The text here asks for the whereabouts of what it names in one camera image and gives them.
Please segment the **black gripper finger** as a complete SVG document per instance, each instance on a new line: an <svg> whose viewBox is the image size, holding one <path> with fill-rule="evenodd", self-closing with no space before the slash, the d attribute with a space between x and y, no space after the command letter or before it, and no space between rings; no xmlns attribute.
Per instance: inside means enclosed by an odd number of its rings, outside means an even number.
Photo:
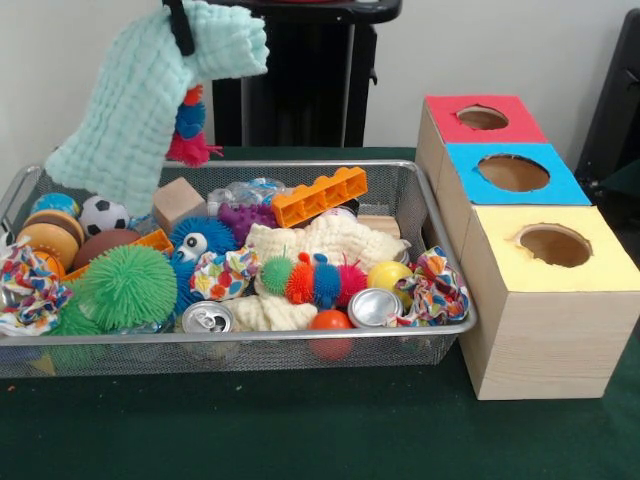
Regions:
<svg viewBox="0 0 640 480"><path fill-rule="evenodd" d="M163 5L169 8L169 22L176 45L183 57L189 57L195 52L195 42L188 16L181 0L163 0Z"/></svg>

